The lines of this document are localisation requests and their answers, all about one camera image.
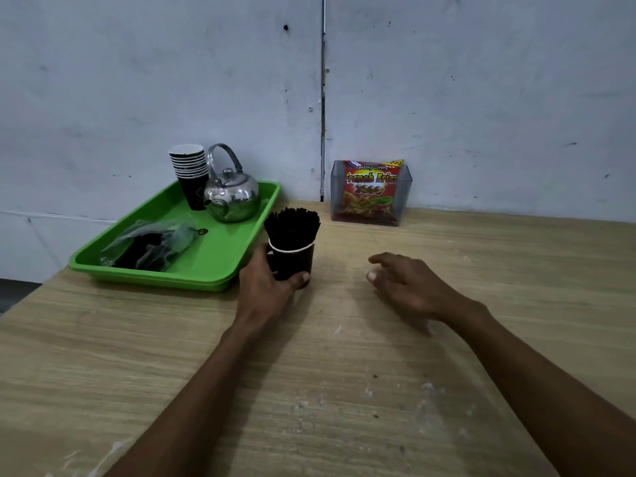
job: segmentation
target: left hand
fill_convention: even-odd
[[[267,249],[267,244],[259,246],[238,274],[240,290],[232,326],[250,336],[258,335],[268,323],[277,320],[296,290],[309,280],[309,273],[297,273],[287,281],[276,281],[267,264]]]

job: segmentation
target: kettle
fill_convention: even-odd
[[[221,176],[214,171],[212,153],[220,147],[225,150],[234,168],[223,169]],[[213,218],[222,223],[238,223],[255,215],[261,206],[258,182],[243,172],[243,166],[232,149],[224,143],[215,143],[206,152],[210,179],[203,190],[203,206]]]

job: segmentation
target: french fries snack bag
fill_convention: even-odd
[[[345,191],[342,194],[338,215],[361,223],[397,224],[393,201],[402,160],[344,163]]]

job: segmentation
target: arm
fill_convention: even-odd
[[[390,253],[367,279],[403,315],[437,319],[471,347],[534,441],[564,477],[636,476],[636,421],[449,287],[420,260]]]
[[[205,474],[255,341],[278,319],[308,273],[277,282],[260,247],[240,272],[232,326],[195,373],[105,477],[194,477]]]

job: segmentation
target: black straw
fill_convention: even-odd
[[[314,242],[320,228],[320,216],[303,207],[287,207],[267,216],[264,225],[272,246],[282,251],[294,251]]]

